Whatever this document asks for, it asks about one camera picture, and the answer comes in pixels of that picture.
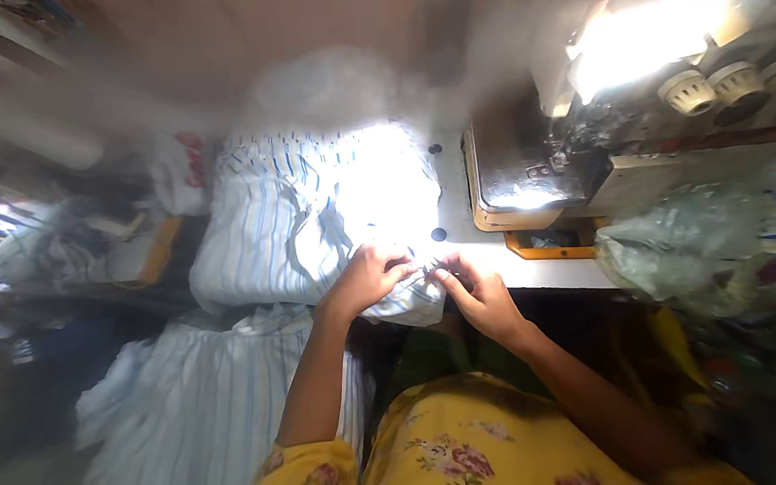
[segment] plastic bag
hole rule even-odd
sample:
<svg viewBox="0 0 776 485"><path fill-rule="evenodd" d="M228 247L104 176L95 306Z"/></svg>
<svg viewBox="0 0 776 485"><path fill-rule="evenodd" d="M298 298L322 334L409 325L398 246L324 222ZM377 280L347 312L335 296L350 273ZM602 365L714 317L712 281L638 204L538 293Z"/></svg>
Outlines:
<svg viewBox="0 0 776 485"><path fill-rule="evenodd" d="M148 171L161 204L175 216L208 214L214 149L205 134L158 131Z"/></svg>
<svg viewBox="0 0 776 485"><path fill-rule="evenodd" d="M686 185L600 228L598 264L637 298L732 316L756 294L762 199L739 183Z"/></svg>

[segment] white table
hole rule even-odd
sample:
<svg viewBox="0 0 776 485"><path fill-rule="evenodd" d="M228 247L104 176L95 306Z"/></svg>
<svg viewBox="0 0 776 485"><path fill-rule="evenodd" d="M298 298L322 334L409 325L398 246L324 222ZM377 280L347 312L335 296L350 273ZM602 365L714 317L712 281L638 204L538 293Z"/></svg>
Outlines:
<svg viewBox="0 0 776 485"><path fill-rule="evenodd" d="M442 193L439 226L447 232L446 253L462 251L499 271L512 288L615 288L594 260L524 260L505 247L501 232L484 232L472 221L466 164L459 150L462 130L437 132L430 138L442 146L436 155Z"/></svg>

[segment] pink flower print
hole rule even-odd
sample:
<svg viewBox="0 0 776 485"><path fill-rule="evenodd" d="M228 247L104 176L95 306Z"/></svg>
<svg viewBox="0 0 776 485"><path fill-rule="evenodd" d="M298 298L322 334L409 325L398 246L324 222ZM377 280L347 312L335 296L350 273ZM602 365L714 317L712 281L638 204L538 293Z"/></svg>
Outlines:
<svg viewBox="0 0 776 485"><path fill-rule="evenodd" d="M556 476L555 485L601 485L601 482L592 473L577 473L575 476Z"/></svg>
<svg viewBox="0 0 776 485"><path fill-rule="evenodd" d="M438 462L436 469L441 471L451 480L460 478L466 473L466 470L463 469L463 467L459 466L457 463L448 461Z"/></svg>
<svg viewBox="0 0 776 485"><path fill-rule="evenodd" d="M495 475L486 457L475 448L469 447L469 445L463 445L462 448L451 450L451 458L454 458L454 461L462 465L469 473L480 476Z"/></svg>
<svg viewBox="0 0 776 485"><path fill-rule="evenodd" d="M266 476L280 468L283 465L283 450L272 451L272 454L265 459L265 463L262 465L261 474Z"/></svg>
<svg viewBox="0 0 776 485"><path fill-rule="evenodd" d="M307 480L304 481L305 485L337 485L339 476L337 470L329 465L323 463L317 467L317 469L310 472L307 475Z"/></svg>

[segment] green fabric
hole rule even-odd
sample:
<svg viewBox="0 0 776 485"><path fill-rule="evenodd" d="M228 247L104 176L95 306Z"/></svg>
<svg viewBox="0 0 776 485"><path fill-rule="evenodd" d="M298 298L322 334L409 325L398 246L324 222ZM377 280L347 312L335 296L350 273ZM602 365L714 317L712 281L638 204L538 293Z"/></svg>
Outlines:
<svg viewBox="0 0 776 485"><path fill-rule="evenodd" d="M400 362L382 394L381 417L401 392L447 375L480 371L508 382L523 392L553 399L526 362L492 339L477 334L467 347L438 331L415 329L400 350Z"/></svg>

